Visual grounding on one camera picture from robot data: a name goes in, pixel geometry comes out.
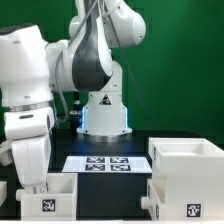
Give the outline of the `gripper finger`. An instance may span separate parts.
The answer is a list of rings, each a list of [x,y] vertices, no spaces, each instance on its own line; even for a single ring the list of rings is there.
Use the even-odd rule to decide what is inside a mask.
[[[46,183],[40,184],[35,187],[37,194],[46,194],[48,192],[48,185]]]

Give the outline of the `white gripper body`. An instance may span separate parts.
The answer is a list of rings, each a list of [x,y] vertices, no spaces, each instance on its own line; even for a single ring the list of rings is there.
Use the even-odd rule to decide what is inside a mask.
[[[12,154],[21,185],[45,188],[51,155],[49,135],[14,140]]]

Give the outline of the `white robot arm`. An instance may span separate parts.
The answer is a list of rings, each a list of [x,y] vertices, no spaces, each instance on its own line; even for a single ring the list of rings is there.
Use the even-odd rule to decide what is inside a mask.
[[[0,29],[0,91],[5,136],[23,188],[48,190],[50,134],[59,123],[53,97],[86,92],[78,131],[95,138],[131,133],[122,103],[122,68],[112,49],[140,44],[142,16],[124,0],[75,0],[70,37],[49,43],[34,24]]]

